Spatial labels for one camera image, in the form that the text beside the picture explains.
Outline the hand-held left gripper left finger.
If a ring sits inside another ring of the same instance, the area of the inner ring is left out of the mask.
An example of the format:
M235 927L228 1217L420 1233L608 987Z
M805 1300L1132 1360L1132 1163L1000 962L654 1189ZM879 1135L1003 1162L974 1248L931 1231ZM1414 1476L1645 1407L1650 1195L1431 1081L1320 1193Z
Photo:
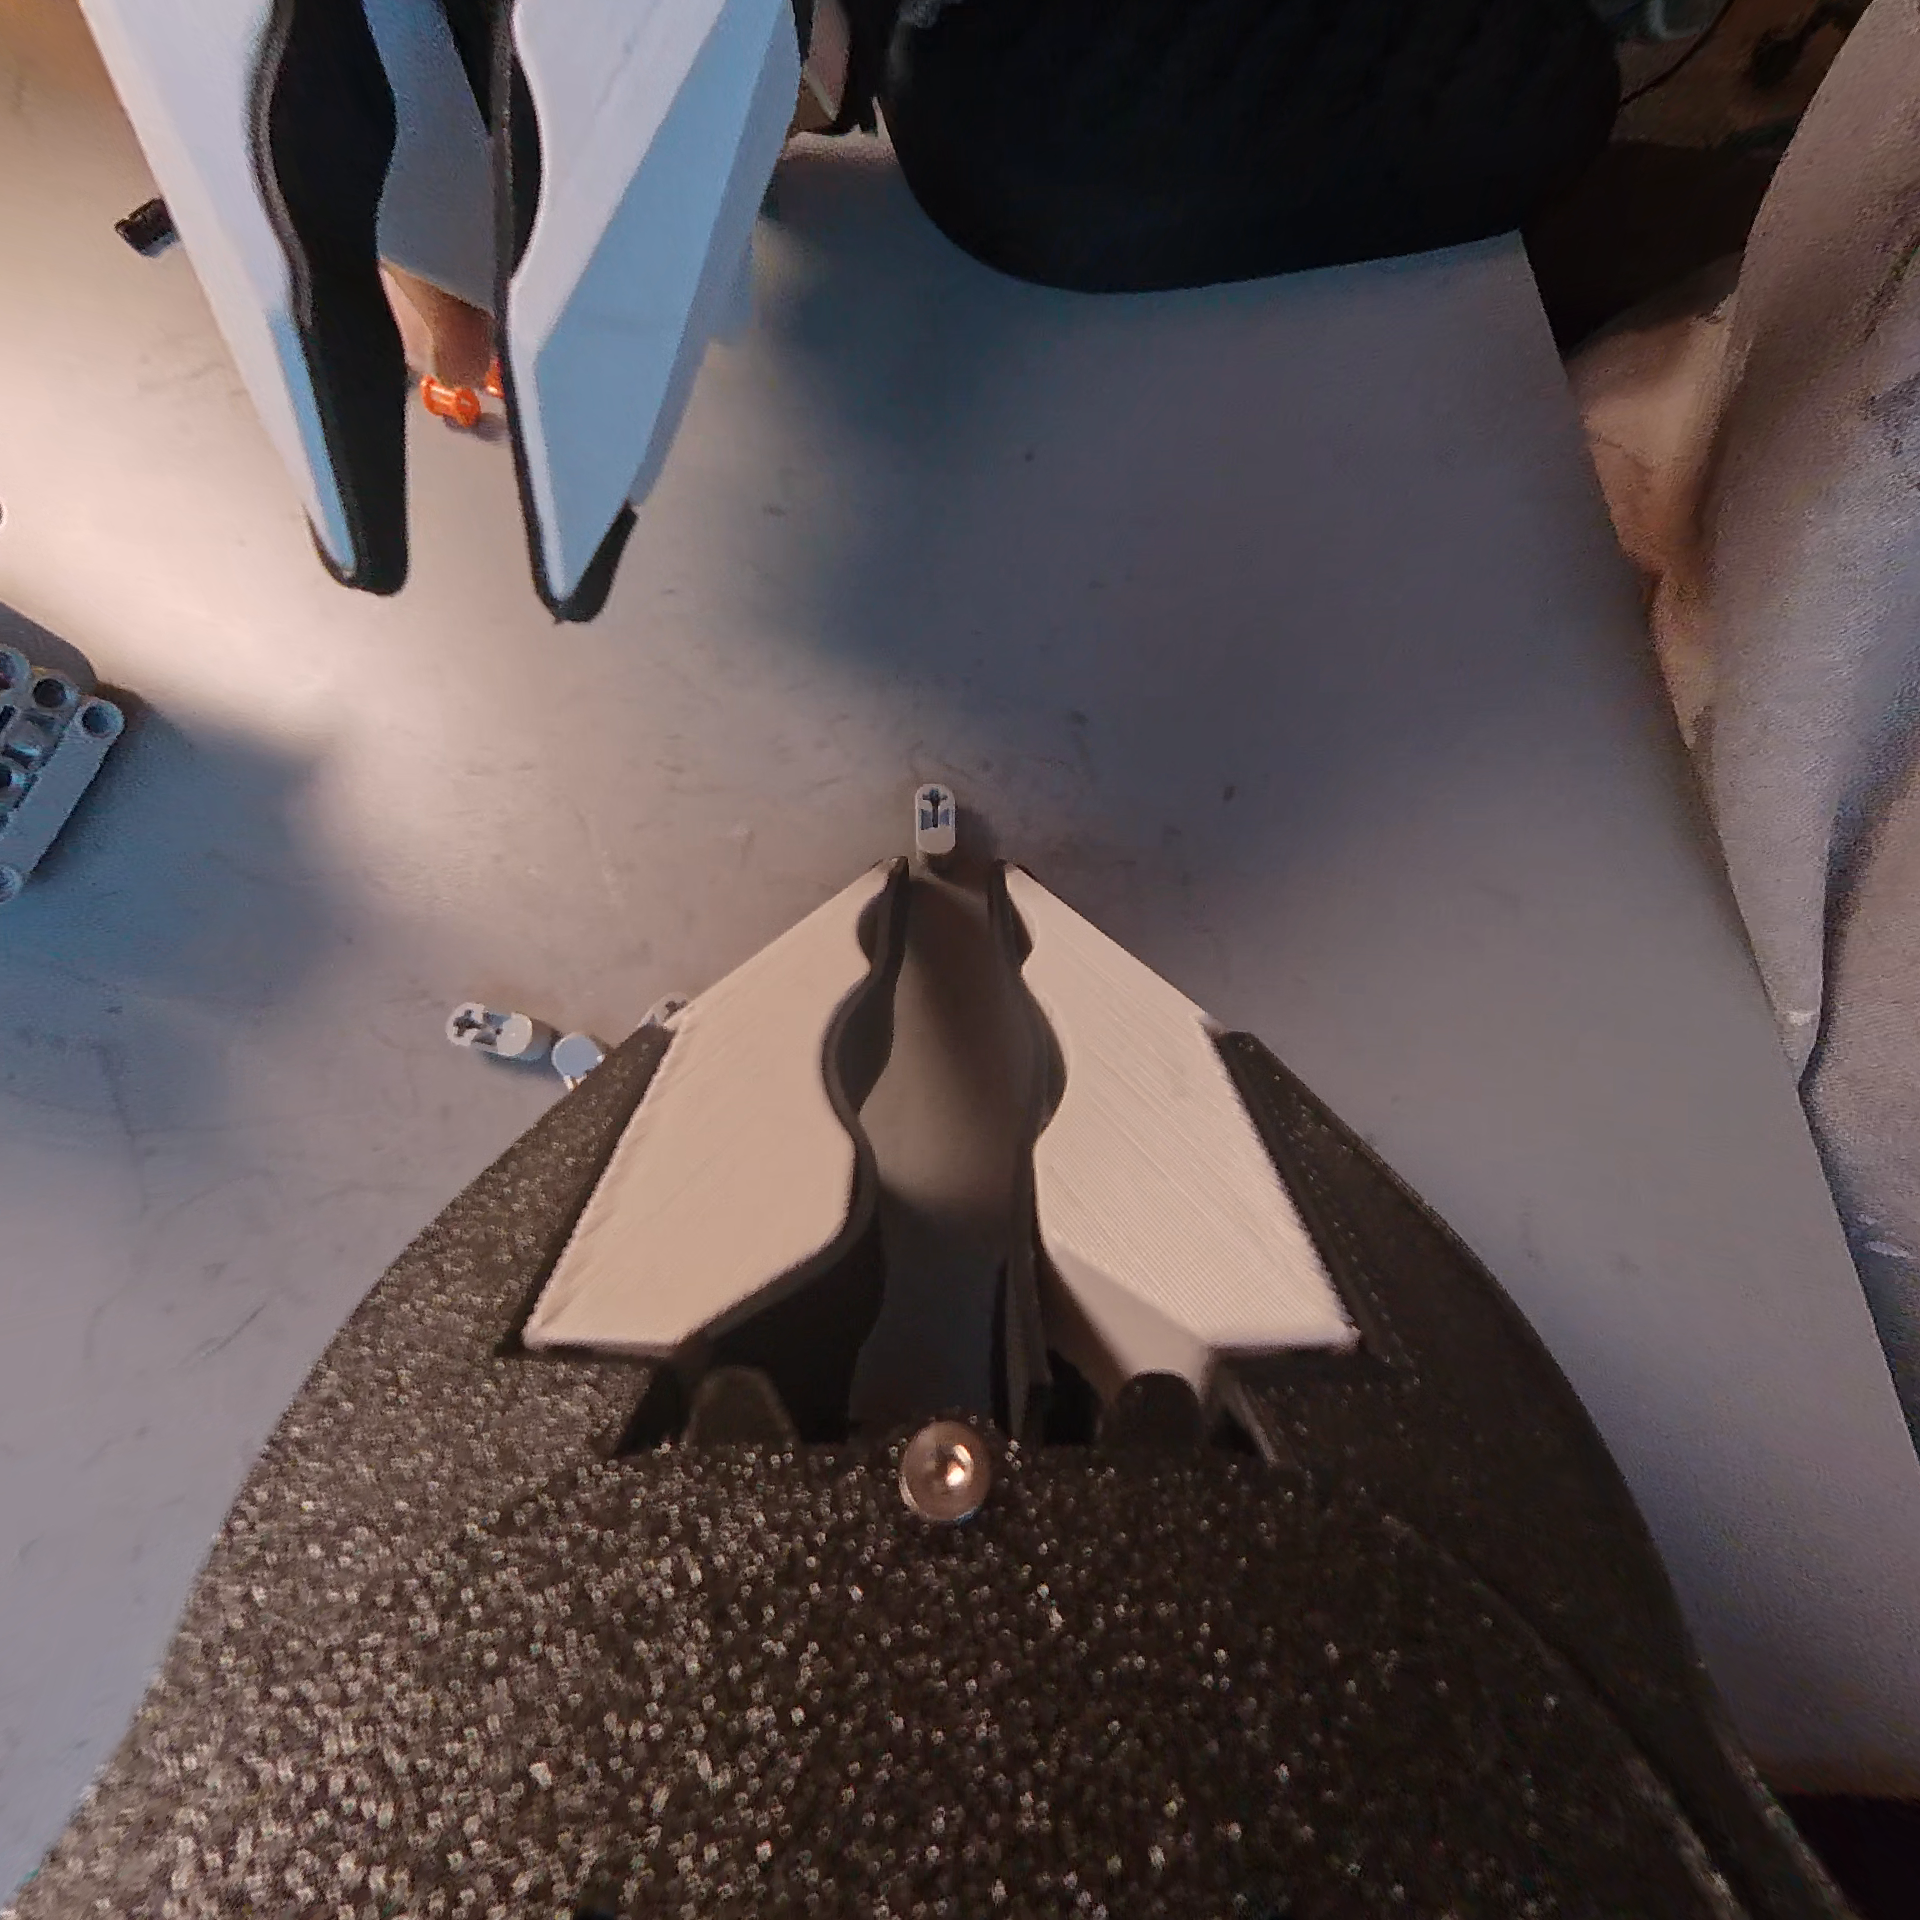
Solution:
M874 1212L862 1124L893 1052L909 869L882 859L683 1007L520 1328L663 1357L743 1327Z

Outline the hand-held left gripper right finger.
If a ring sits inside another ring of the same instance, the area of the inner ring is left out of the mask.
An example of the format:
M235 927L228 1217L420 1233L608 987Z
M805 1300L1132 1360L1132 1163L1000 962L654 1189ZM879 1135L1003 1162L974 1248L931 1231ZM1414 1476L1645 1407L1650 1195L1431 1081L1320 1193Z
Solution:
M1038 1067L1039 1356L1114 1409L1139 1379L1207 1403L1237 1363L1355 1353L1354 1313L1232 1076L1227 1032L1030 871L1000 864L992 911Z

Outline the dark cloth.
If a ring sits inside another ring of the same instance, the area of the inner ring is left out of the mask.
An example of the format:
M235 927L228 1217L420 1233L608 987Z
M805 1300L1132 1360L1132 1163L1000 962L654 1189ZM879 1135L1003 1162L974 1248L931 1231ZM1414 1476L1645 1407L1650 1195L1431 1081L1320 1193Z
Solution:
M1605 149L1580 2L862 5L847 111L928 219L1052 291L1146 295L1523 228Z

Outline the brick engine model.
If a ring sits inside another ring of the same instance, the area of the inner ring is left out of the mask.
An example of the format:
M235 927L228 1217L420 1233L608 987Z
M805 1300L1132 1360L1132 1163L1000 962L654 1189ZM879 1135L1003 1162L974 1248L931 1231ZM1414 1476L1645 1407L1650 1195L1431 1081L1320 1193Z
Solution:
M72 643L3 605L3 908L80 816L128 711Z

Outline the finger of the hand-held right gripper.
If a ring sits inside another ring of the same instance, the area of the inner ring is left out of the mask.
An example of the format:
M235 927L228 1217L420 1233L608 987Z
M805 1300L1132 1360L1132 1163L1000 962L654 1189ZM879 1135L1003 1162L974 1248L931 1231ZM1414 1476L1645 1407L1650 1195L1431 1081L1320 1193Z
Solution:
M539 599L588 621L709 346L746 315L805 8L498 5L491 47L495 360L518 506Z
M410 380L378 208L397 123L365 5L82 15L320 561L396 594Z

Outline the person's right hand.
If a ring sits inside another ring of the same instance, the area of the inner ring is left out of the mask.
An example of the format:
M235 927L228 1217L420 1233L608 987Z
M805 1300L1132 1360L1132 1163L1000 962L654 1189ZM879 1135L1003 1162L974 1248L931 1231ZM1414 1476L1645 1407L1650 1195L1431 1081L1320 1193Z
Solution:
M485 388L495 362L488 311L390 260L380 263L380 279L406 368L450 388Z

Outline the pile of grey connectors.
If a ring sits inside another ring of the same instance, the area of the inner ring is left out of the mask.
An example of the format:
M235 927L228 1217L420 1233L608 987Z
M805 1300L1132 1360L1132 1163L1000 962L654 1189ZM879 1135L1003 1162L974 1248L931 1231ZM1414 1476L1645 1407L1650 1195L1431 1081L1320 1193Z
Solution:
M660 1058L676 1037L690 999L678 995L660 997L640 1023L630 1043L650 1063ZM443 1023L446 1041L476 1058L518 1071L551 1073L566 1090L580 1087L608 1058L614 1044L599 1041L582 1028L558 1032L554 1024L520 1010L463 999L455 1003Z

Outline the grey desk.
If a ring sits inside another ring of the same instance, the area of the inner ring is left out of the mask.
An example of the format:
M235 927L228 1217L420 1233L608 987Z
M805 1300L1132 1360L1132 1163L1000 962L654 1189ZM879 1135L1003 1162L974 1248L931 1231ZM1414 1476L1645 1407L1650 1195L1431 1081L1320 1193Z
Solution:
M128 737L4 908L4 1892L303 1373L622 1041L956 784L1254 1032L1595 1415L1791 1789L1915 1793L1915 1459L1527 257L1103 304L788 156L606 612L415 424L326 578L72 5L4 5L4 637Z

